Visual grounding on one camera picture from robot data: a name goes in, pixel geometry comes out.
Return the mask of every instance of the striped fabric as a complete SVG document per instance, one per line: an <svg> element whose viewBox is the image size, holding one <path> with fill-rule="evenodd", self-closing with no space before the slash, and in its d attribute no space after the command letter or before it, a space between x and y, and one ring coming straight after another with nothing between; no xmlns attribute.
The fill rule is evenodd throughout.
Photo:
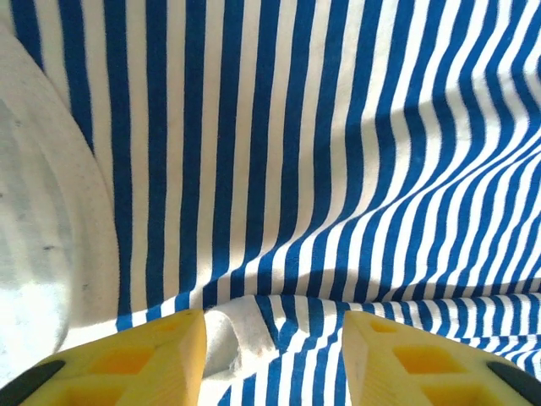
<svg viewBox="0 0 541 406"><path fill-rule="evenodd" d="M117 328L258 295L282 356L224 404L348 402L350 307L541 377L538 1L0 13L108 187Z"/></svg>

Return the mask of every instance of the black tip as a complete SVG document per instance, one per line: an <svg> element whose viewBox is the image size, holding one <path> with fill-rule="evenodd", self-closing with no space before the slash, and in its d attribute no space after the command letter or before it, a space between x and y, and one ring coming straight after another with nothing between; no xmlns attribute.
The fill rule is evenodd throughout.
<svg viewBox="0 0 541 406"><path fill-rule="evenodd" d="M0 404L2 406L19 406L65 365L66 361L56 359L26 370L0 389Z"/></svg>
<svg viewBox="0 0 541 406"><path fill-rule="evenodd" d="M487 362L487 366L533 406L541 406L540 381L523 370L499 361Z"/></svg>

